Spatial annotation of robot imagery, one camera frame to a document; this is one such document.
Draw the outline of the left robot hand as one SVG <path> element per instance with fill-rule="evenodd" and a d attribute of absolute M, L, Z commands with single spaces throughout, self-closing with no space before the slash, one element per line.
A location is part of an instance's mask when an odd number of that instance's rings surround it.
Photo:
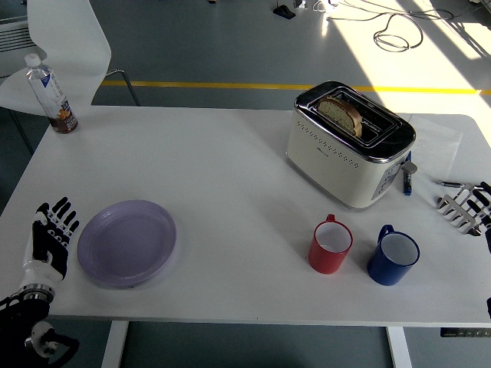
<path fill-rule="evenodd" d="M 80 222 L 67 197 L 54 205 L 45 202 L 35 212 L 25 251 L 22 285 L 54 288 L 68 271 L 68 246 Z"/>

